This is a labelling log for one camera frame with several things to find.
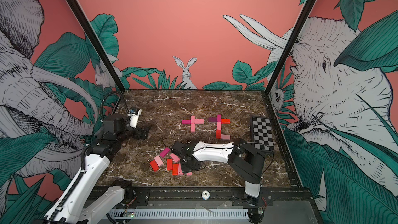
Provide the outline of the pink block top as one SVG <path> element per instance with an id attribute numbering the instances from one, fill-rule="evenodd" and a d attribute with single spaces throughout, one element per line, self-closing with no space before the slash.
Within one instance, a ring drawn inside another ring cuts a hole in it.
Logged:
<path id="1" fill-rule="evenodd" d="M 204 119 L 196 119 L 195 120 L 195 124 L 203 124 L 204 123 Z"/>

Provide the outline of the purple block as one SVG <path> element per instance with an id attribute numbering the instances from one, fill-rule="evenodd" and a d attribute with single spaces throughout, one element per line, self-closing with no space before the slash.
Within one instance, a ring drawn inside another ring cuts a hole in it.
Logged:
<path id="1" fill-rule="evenodd" d="M 217 122 L 217 117 L 209 117 L 208 121 L 209 122 Z"/>

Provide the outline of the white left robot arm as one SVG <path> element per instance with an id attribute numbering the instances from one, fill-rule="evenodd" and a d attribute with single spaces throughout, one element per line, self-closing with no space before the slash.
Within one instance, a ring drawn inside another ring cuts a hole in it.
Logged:
<path id="1" fill-rule="evenodd" d="M 98 179 L 128 138 L 146 139 L 149 127 L 139 128 L 141 112 L 114 114 L 104 119 L 103 133 L 80 155 L 81 167 L 56 204 L 36 224 L 97 224 L 103 216 L 122 203 L 132 204 L 137 194 L 132 183 L 116 180 L 87 208 L 84 207 Z"/>

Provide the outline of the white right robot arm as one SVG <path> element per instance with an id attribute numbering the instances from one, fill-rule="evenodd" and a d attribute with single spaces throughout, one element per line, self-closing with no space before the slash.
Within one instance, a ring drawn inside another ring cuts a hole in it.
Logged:
<path id="1" fill-rule="evenodd" d="M 204 161 L 228 164 L 245 181 L 245 201 L 251 206 L 258 203 L 265 155 L 251 142 L 240 140 L 239 143 L 210 144 L 176 141 L 171 150 L 180 159 L 184 174 L 200 170 Z"/>

